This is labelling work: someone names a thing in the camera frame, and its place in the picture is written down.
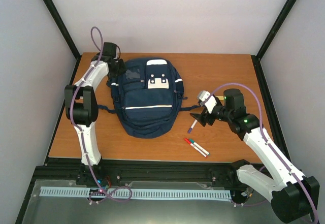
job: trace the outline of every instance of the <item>marker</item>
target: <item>marker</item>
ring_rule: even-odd
[[[193,127],[195,126],[195,124],[198,122],[198,120],[195,120],[192,124],[192,126],[189,128],[189,130],[187,131],[188,134],[190,134],[192,132]]]
[[[197,148],[199,148],[204,154],[209,155],[210,153],[206,151],[203,147],[201,147],[197,142],[195,142],[193,139],[189,139],[190,142],[195,145]]]
[[[196,149],[198,152],[200,152],[201,155],[203,155],[204,157],[207,157],[199,148],[197,148],[194,144],[192,144],[187,138],[184,138],[184,140],[190,145],[192,146],[194,149]]]

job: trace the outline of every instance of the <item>backpack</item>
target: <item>backpack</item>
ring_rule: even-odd
[[[183,80],[177,70],[170,61],[152,57],[131,59],[125,62],[125,66],[124,74],[107,82],[115,113],[125,131],[145,139],[167,133],[184,99]],[[113,113],[106,106],[99,105],[99,108]]]

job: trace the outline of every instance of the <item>black metal frame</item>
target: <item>black metal frame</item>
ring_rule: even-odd
[[[64,39],[66,40],[71,52],[76,58],[76,65],[70,80],[72,84],[75,74],[80,63],[81,55],[73,42],[64,22],[62,21],[54,3],[52,0],[43,0],[47,6],[50,14],[52,15],[55,23],[61,31]],[[296,0],[287,0],[284,4],[279,16],[273,24],[269,34],[263,42],[257,55],[252,55],[252,62],[254,65],[257,81],[261,90],[262,98],[264,101],[266,113],[270,123],[272,135],[275,144],[282,150],[286,157],[289,158],[288,149],[282,134],[282,130],[279,124],[278,117],[275,112],[275,108],[272,102],[272,98],[264,77],[264,73],[261,66],[261,59],[264,56],[266,50],[270,46],[275,35],[279,31],[282,23],[286,19]],[[54,136],[62,117],[64,110],[64,104],[61,108],[57,124],[55,126],[54,134],[51,140],[51,145],[54,140]],[[80,170],[80,159],[72,158],[49,158],[48,153],[43,166],[36,167],[34,175],[31,179],[28,187],[25,199],[22,203],[19,215],[16,220],[16,224],[22,223],[27,205],[30,199],[31,192],[34,187],[34,183],[37,179],[78,179]],[[146,161],[118,161],[118,160],[103,160],[103,164],[110,171],[112,184],[119,185],[121,181],[194,181],[209,183],[214,187],[224,187],[230,190],[244,189],[245,185],[237,187],[231,186],[226,177],[226,173],[229,169],[229,164],[222,163],[176,163],[176,162],[146,162]],[[256,168],[261,167],[261,164],[253,164]]]

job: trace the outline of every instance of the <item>white wall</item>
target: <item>white wall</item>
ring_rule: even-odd
[[[44,162],[75,59],[42,0],[0,0],[0,34],[0,217],[12,224]]]
[[[325,0],[297,0],[262,66],[293,162],[320,182],[325,221]]]
[[[53,0],[80,52],[89,29],[123,52],[256,54],[286,0]]]

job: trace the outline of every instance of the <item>wooden tabletop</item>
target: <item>wooden tabletop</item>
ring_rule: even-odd
[[[88,69],[95,53],[84,53],[77,70],[75,82]],[[261,103],[254,67],[250,55],[237,54],[154,54],[154,53],[125,53],[124,61],[136,57],[162,57],[173,64],[184,82],[185,93],[188,97],[182,106],[197,104],[197,95],[201,90],[213,91],[216,87],[229,82],[243,83],[250,87],[258,96]],[[113,109],[110,88],[106,86],[107,78],[103,79],[96,90],[98,104]],[[217,92],[222,95],[224,89]],[[258,116],[258,108],[254,97],[245,89],[244,94],[247,112]],[[200,113],[201,108],[192,110]],[[115,114],[100,110],[96,121],[96,137],[100,153],[104,159],[137,159],[160,161],[188,162],[234,162],[246,159],[251,163],[260,163],[257,155],[233,134],[227,123],[216,121],[213,126],[202,127],[197,124],[189,135],[188,128],[193,123],[189,112],[179,112],[173,128],[155,139],[138,139],[126,134]],[[263,106],[263,124],[271,135],[270,126]],[[204,158],[190,147],[184,137],[191,137],[210,152]],[[50,157],[81,158],[76,131],[63,114],[50,153]]]

